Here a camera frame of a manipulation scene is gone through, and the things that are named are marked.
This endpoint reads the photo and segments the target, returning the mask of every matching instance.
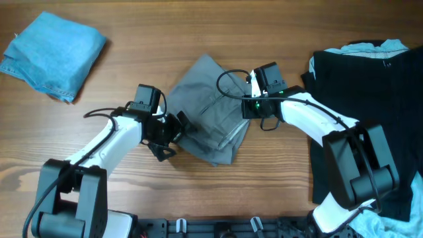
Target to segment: wooden table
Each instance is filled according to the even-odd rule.
[[[276,61],[289,85],[302,85],[314,50],[386,38],[415,47],[423,35],[422,4],[413,2],[6,2],[21,4],[0,5],[0,52],[42,11],[93,26],[110,41],[74,104],[0,74],[0,237],[20,235],[42,164],[80,150],[106,124],[82,115],[124,105],[138,83],[168,93],[207,53],[227,69]],[[141,218],[302,216],[315,207],[312,186],[307,136],[286,124],[262,132],[255,120],[231,166],[212,167],[181,149],[160,163],[138,146],[110,176],[108,206]]]

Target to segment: blue towel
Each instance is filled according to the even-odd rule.
[[[105,42],[92,27],[43,12],[9,44],[0,71],[72,102]]]

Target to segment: light blue fabric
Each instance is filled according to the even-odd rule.
[[[400,40],[386,40],[380,46],[374,46],[371,43],[359,43],[343,46],[341,49],[331,48],[325,50],[334,54],[343,54],[347,56],[361,56],[366,58],[387,59],[397,54],[407,51],[408,48]],[[315,72],[315,59],[312,57],[309,62],[309,72]]]
[[[413,197],[409,222],[382,218],[373,212],[364,211],[350,226],[365,238],[423,237],[423,179],[419,173],[416,173],[411,189]]]
[[[72,102],[105,42],[92,27],[43,12],[9,44],[0,71]]]

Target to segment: black mount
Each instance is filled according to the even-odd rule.
[[[350,128],[363,145],[380,197],[399,187],[399,176],[382,126],[358,122]],[[356,144],[347,131],[331,132],[323,137],[329,188],[344,209],[356,209],[374,198],[370,179]]]
[[[41,168],[36,200],[70,167],[69,161],[49,159]],[[32,219],[35,237],[101,237],[107,224],[107,172],[97,166],[77,167],[53,188]],[[79,202],[62,200],[60,193],[79,191]]]
[[[297,93],[305,93],[305,89],[296,85],[284,90],[273,93],[271,95],[267,94],[263,96],[266,97],[289,97]],[[251,95],[244,95],[245,98],[251,98]],[[280,108],[281,101],[278,100],[243,100],[241,103],[241,109],[243,112],[244,119],[265,119],[270,117],[277,117],[282,122],[285,122],[284,117],[282,116],[282,111]]]
[[[254,74],[261,92],[266,91],[269,95],[272,95],[288,87],[285,80],[282,79],[276,62],[268,63],[254,69]]]
[[[148,141],[148,148],[161,162],[176,155],[176,151],[169,147],[170,143],[177,143],[189,131],[195,130],[183,111],[176,116],[167,114],[162,119],[153,116],[159,107],[161,91],[149,85],[138,85],[133,102],[128,106],[120,106],[111,116],[125,116],[141,122],[143,138]]]

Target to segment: gray pants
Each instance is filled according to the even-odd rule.
[[[197,128],[178,145],[215,166],[232,164],[250,123],[242,117],[241,101],[217,90],[217,78],[224,71],[209,55],[203,55],[167,96],[167,112],[183,111]],[[250,93],[245,80],[234,74],[222,77],[219,85],[232,95]]]

